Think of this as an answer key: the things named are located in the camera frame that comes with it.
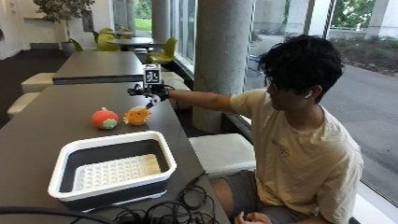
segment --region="grass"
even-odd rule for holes
[[[134,21],[136,21],[136,30],[152,31],[152,20],[136,18]]]
[[[398,69],[398,39],[373,36],[370,38],[331,38],[343,58],[362,64]]]

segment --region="young man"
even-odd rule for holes
[[[222,208],[235,224],[346,224],[363,169],[361,149],[318,104],[342,75],[338,52],[327,40],[302,35],[275,45],[259,66],[266,90],[233,96],[169,91],[174,100],[251,119],[255,171],[214,182]]]

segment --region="tray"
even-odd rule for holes
[[[78,140],[61,149],[48,194],[80,210],[156,198],[175,168],[158,132]]]

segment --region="yellow chair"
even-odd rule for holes
[[[104,32],[108,32],[108,31],[113,31],[110,28],[104,28],[101,31],[100,31],[100,34],[104,34]]]
[[[76,51],[84,51],[84,48],[76,39],[70,38],[69,41],[73,43]]]
[[[97,50],[98,51],[120,51],[120,47],[114,44],[108,44],[105,41],[109,39],[114,39],[113,35],[100,34],[98,35],[98,44]]]
[[[129,30],[126,28],[121,28],[120,31],[129,32]],[[121,35],[121,39],[130,39],[132,37],[133,37],[133,35]]]
[[[162,52],[149,52],[145,63],[169,63],[174,60],[174,50],[178,40],[172,37],[166,40]]]
[[[90,33],[92,33],[93,36],[94,36],[96,44],[98,44],[98,35],[100,35],[100,33],[98,33],[97,31],[90,31]]]

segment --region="table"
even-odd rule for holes
[[[105,34],[114,35],[117,38],[121,38],[121,35],[134,35],[134,32],[126,31],[105,31]]]
[[[48,195],[48,183],[62,146],[80,139],[148,130],[162,133],[177,163],[177,170],[170,176],[168,191],[160,198],[126,205],[130,208],[148,209],[154,203],[174,200],[186,183],[201,174],[202,168],[168,101],[150,108],[153,113],[150,120],[141,126],[120,123],[114,129],[104,131],[90,125],[90,116],[101,107],[106,107],[121,116],[133,106],[148,103],[148,99],[142,96],[128,95],[126,89],[133,88],[134,84],[49,86],[4,126],[0,130],[0,206],[65,209]],[[202,177],[198,183],[215,199],[218,223],[229,223],[207,178]],[[203,209],[210,214],[209,207],[206,205]],[[102,212],[101,216],[113,218],[116,213]],[[70,222],[72,219],[50,216],[0,216],[0,223],[16,224],[69,223],[66,220]]]
[[[128,50],[133,50],[133,48],[162,48],[165,45],[157,39],[149,37],[133,37],[130,39],[110,39],[105,42],[108,44],[128,46]]]
[[[52,81],[56,85],[142,81],[142,64],[134,52],[74,52]]]

